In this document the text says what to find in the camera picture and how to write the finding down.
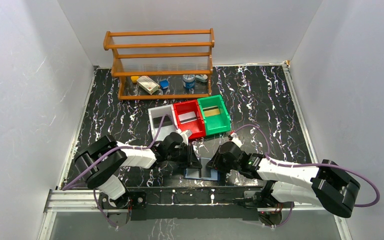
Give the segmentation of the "green plastic bin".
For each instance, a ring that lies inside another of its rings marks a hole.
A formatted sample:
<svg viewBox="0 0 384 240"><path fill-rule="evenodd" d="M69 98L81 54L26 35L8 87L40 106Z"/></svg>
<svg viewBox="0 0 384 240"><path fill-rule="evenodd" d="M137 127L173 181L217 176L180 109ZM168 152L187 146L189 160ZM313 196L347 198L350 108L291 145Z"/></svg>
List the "green plastic bin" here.
<svg viewBox="0 0 384 240"><path fill-rule="evenodd" d="M231 117L221 95L198 98L198 105L204 120L205 132L207 136L226 133L231 131ZM210 117L204 116L204 109L217 107L220 109L219 115Z"/></svg>

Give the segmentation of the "wooden shelf rack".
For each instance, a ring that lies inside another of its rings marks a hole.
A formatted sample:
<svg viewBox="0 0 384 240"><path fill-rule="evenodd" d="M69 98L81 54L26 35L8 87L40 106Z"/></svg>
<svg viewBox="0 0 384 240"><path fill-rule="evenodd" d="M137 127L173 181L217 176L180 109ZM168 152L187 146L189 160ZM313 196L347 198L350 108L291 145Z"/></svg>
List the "wooden shelf rack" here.
<svg viewBox="0 0 384 240"><path fill-rule="evenodd" d="M107 31L103 48L113 55L111 75L119 79L119 100L196 99L212 94L213 28L153 31ZM133 76L206 75L203 93L129 93Z"/></svg>

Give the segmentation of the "white plastic bin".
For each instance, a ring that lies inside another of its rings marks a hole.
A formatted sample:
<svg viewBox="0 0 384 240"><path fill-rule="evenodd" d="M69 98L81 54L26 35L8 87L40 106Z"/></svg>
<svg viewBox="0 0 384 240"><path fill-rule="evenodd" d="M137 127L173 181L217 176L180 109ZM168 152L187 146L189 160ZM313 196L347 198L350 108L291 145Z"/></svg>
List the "white plastic bin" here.
<svg viewBox="0 0 384 240"><path fill-rule="evenodd" d="M178 129L178 123L176 121L175 111L172 104L149 108L148 116L149 116L149 125L150 125L151 135L153 139L156 137L156 141L164 140L167 135L169 135L172 132L175 132ZM162 127L162 125L160 124L159 128L154 128L152 118L164 117L164 116L171 117L172 125Z"/></svg>

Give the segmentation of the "red plastic bin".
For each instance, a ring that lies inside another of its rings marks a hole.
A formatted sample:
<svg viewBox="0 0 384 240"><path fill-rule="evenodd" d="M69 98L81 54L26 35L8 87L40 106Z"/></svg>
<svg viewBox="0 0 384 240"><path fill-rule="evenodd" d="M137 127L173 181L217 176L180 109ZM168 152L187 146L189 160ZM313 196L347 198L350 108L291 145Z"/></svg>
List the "red plastic bin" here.
<svg viewBox="0 0 384 240"><path fill-rule="evenodd" d="M205 123L196 99L173 104L175 119L182 131L190 130L190 140L206 136Z"/></svg>

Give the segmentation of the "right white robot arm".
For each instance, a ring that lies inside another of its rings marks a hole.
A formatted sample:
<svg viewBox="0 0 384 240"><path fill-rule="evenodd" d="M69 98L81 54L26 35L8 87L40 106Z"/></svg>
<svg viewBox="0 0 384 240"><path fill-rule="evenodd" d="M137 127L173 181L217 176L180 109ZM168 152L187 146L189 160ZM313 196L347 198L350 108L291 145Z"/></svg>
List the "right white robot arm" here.
<svg viewBox="0 0 384 240"><path fill-rule="evenodd" d="M351 217L361 187L333 161L324 160L317 166L285 163L262 153L246 153L236 137L217 148L207 167L265 181L259 198L268 207L288 202L311 204L342 218Z"/></svg>

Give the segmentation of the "navy blue card holder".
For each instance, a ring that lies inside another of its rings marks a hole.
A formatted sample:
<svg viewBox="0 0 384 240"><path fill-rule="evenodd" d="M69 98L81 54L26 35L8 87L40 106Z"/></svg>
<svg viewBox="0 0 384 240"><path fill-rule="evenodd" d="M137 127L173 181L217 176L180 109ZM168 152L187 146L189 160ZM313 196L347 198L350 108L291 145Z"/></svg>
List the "navy blue card holder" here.
<svg viewBox="0 0 384 240"><path fill-rule="evenodd" d="M207 166L210 158L201 157L199 159L202 168L187 168L184 171L184 178L189 180L218 181L220 174L217 170Z"/></svg>

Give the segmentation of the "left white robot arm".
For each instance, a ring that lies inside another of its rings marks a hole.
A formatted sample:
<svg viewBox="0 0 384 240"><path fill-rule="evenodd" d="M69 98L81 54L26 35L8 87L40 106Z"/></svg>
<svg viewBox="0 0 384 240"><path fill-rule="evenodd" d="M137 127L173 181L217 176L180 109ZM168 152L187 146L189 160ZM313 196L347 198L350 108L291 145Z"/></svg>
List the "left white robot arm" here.
<svg viewBox="0 0 384 240"><path fill-rule="evenodd" d="M171 132L151 146L128 145L106 135L78 153L74 165L88 189L101 191L100 205L116 209L133 207L140 196L129 191L115 172L121 167L151 169L166 161L177 163L181 169L201 169L202 164L189 144L189 134L188 130Z"/></svg>

